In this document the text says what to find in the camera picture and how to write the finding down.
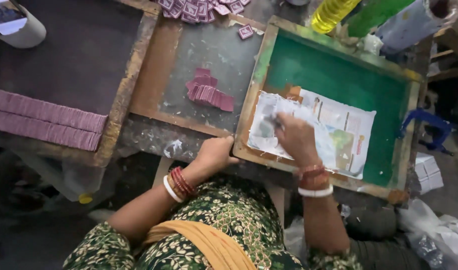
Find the floor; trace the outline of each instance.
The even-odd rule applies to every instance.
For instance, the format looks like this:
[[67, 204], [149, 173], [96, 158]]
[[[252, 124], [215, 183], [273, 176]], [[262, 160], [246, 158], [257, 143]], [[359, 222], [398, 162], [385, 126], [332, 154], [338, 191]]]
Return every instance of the floor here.
[[[453, 157], [430, 152], [441, 169], [444, 187], [422, 196], [434, 211], [458, 218], [458, 135], [450, 137], [445, 146], [455, 152]], [[117, 209], [149, 189], [162, 178], [171, 160], [138, 153], [118, 162], [123, 171], [116, 188], [117, 195], [104, 203], [104, 208]], [[284, 210], [284, 192], [268, 187], [278, 212]], [[88, 216], [13, 219], [0, 217], [0, 269], [56, 269], [96, 224]]]

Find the plastic bottle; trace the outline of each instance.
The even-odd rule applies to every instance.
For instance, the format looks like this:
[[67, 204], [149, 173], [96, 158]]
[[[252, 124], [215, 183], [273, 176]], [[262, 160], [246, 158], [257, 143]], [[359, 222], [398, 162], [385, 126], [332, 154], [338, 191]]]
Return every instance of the plastic bottle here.
[[414, 0], [371, 0], [347, 21], [349, 36], [364, 37], [370, 29], [386, 22]]
[[324, 0], [312, 15], [310, 25], [318, 33], [329, 33], [359, 2], [360, 0]]

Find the woman's right hand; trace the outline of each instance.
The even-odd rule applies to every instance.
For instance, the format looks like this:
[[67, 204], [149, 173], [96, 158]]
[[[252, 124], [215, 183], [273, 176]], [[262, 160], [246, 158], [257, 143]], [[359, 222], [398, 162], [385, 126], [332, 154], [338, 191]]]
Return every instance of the woman's right hand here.
[[299, 168], [322, 165], [317, 155], [314, 128], [302, 119], [286, 113], [278, 113], [277, 119], [284, 126], [276, 128], [279, 144], [292, 156]]

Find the green screen printing frame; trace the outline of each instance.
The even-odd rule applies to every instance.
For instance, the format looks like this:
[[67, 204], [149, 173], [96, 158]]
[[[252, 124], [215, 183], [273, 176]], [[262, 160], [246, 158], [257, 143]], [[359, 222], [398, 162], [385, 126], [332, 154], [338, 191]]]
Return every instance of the green screen printing frame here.
[[414, 124], [407, 127], [404, 138], [396, 136], [407, 111], [416, 108], [421, 82], [422, 77], [414, 71], [273, 16], [244, 100], [234, 155], [276, 169], [295, 170], [293, 160], [252, 149], [247, 141], [261, 90], [285, 96], [290, 86], [300, 86], [350, 106], [377, 111], [364, 178], [333, 174], [331, 183], [388, 199], [406, 186]]

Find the stack of purple cards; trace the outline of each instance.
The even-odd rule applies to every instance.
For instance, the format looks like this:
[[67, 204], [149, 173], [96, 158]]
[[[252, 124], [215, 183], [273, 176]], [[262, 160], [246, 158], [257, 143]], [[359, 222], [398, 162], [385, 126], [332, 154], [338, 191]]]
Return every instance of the stack of purple cards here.
[[181, 18], [189, 23], [215, 21], [214, 10], [220, 15], [239, 14], [250, 0], [153, 0], [163, 8], [166, 18]]
[[187, 95], [191, 101], [198, 104], [218, 107], [221, 110], [234, 110], [234, 97], [226, 95], [215, 89], [217, 79], [211, 76], [211, 71], [204, 68], [196, 68], [196, 76], [186, 83], [189, 90]]

